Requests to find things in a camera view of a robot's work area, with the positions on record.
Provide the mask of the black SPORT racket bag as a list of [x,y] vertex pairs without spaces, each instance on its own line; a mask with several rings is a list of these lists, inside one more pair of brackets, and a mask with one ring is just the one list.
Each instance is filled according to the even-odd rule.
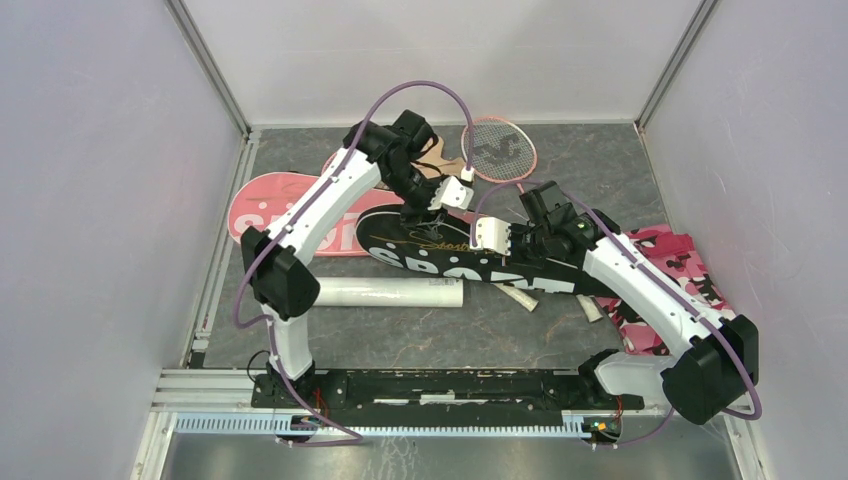
[[409,230],[402,225],[398,204],[366,210],[355,227],[356,239],[368,255],[404,270],[544,293],[617,296],[601,281],[559,259],[527,263],[471,250],[469,233],[468,222],[453,215],[428,232]]

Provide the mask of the white shuttlecock tube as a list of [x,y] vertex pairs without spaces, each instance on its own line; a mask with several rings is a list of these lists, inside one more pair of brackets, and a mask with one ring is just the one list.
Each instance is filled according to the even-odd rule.
[[322,277],[315,306],[459,308],[464,285],[450,278]]

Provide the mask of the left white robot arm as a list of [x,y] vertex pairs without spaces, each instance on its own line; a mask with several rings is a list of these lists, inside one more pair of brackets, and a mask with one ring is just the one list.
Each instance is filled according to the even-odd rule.
[[352,127],[328,170],[277,222],[263,231],[247,228],[240,239],[245,275],[238,292],[250,289],[270,328],[275,392],[290,407],[314,394],[307,375],[314,361],[306,313],[320,285],[309,271],[319,244],[353,204],[378,183],[388,186],[413,215],[427,215],[440,182],[415,166],[437,139],[426,120],[406,110],[388,126],[362,121]]

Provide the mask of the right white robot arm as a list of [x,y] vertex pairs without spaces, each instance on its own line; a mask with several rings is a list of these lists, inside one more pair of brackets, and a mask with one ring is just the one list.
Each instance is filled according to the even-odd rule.
[[510,236],[510,254],[561,257],[611,289],[661,338],[665,356],[612,354],[577,382],[580,400],[602,408],[617,394],[661,397],[693,424],[719,413],[756,421],[763,405],[759,330],[699,301],[653,265],[601,212],[554,181],[523,191],[528,224]]

